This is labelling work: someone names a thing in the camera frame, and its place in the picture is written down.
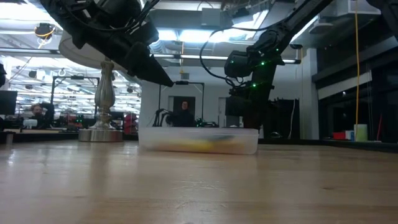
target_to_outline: wooden table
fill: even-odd
[[[260,146],[254,156],[135,142],[0,150],[0,223],[398,223],[398,155]]]

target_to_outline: plastic bin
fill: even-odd
[[[156,151],[254,154],[258,130],[243,128],[140,128],[139,147]]]

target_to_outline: silver lamp base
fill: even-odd
[[[112,129],[81,129],[79,131],[81,142],[121,142],[123,132]]]

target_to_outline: metal frame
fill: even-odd
[[[58,86],[58,84],[55,84],[55,81],[56,81],[58,78],[61,78],[61,79],[63,79],[63,80],[65,80],[65,79],[67,79],[67,78],[73,79],[72,76],[69,76],[69,77],[67,77],[67,76],[65,76],[65,77],[54,76],[54,77],[52,77],[51,100],[50,100],[50,103],[51,103],[51,104],[54,103],[54,91],[55,91],[55,88]],[[79,78],[80,78],[80,79],[83,79],[83,80],[84,80],[84,79],[94,79],[94,80],[97,80],[97,86],[100,84],[100,78],[98,78],[98,77],[79,77]],[[95,116],[95,115],[97,115],[97,104],[95,104],[94,116]]]
[[[203,120],[203,106],[204,106],[204,104],[205,104],[205,83],[201,83],[201,82],[188,82],[188,85],[189,84],[192,84],[192,85],[195,85],[195,84],[198,84],[198,85],[201,85],[201,89],[202,89],[202,91],[201,91],[201,119]],[[157,107],[158,107],[158,110],[160,110],[160,99],[161,99],[161,97],[162,97],[162,85],[159,85],[159,99],[158,99],[158,102],[157,102]]]

